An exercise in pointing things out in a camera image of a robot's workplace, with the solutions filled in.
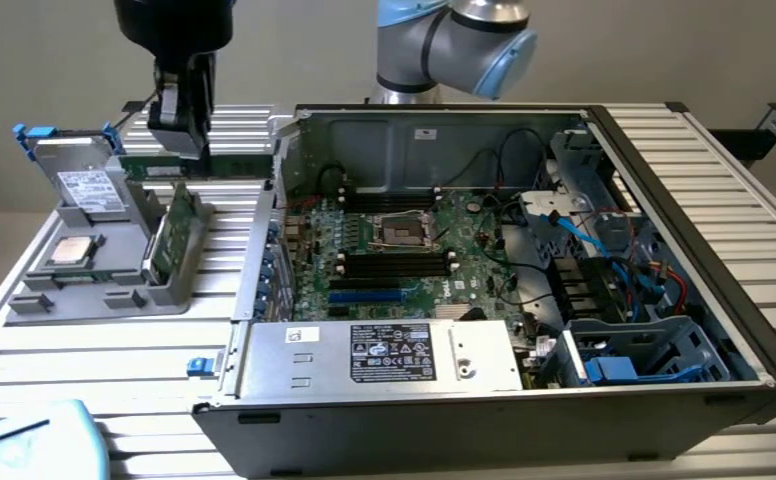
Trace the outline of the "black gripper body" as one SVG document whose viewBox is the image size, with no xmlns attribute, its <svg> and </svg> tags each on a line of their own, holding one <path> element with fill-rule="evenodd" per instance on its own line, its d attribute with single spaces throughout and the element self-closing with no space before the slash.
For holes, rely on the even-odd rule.
<svg viewBox="0 0 776 480">
<path fill-rule="evenodd" d="M 233 37 L 228 0 L 113 2 L 120 31 L 160 62 L 185 63 L 223 49 Z"/>
</svg>

